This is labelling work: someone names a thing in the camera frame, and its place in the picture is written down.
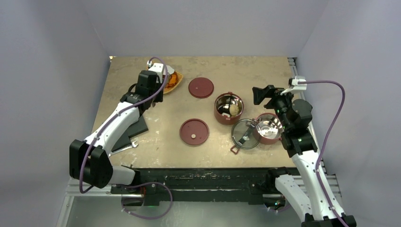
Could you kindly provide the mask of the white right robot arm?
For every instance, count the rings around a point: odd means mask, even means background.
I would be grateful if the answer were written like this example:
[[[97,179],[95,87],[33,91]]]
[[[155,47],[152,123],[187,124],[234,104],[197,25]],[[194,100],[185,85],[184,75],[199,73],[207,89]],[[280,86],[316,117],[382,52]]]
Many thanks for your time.
[[[274,110],[283,132],[281,143],[295,164],[305,186],[303,191],[293,176],[280,167],[269,172],[265,180],[270,192],[280,192],[300,218],[303,227],[355,227],[356,220],[347,215],[338,203],[321,167],[321,157],[315,140],[308,129],[312,120],[311,104],[303,99],[294,100],[291,92],[268,85],[253,87],[253,103],[264,99],[266,109]]]

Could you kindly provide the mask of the white steamed bun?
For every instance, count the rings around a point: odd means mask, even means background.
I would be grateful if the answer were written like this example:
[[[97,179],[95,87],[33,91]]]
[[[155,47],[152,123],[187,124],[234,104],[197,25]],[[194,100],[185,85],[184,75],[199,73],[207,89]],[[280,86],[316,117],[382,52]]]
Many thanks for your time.
[[[240,113],[240,108],[237,105],[230,105],[229,113],[231,116],[237,116]]]

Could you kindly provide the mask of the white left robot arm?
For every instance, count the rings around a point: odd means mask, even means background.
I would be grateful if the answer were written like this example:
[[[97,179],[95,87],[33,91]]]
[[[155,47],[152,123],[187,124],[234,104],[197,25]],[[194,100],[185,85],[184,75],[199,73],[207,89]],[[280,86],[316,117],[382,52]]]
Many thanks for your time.
[[[137,83],[121,97],[106,121],[84,140],[72,141],[69,147],[70,177],[91,187],[122,184],[128,193],[138,192],[141,180],[135,177],[135,171],[112,165],[109,156],[126,130],[154,103],[163,101],[163,86],[159,73],[141,71]]]

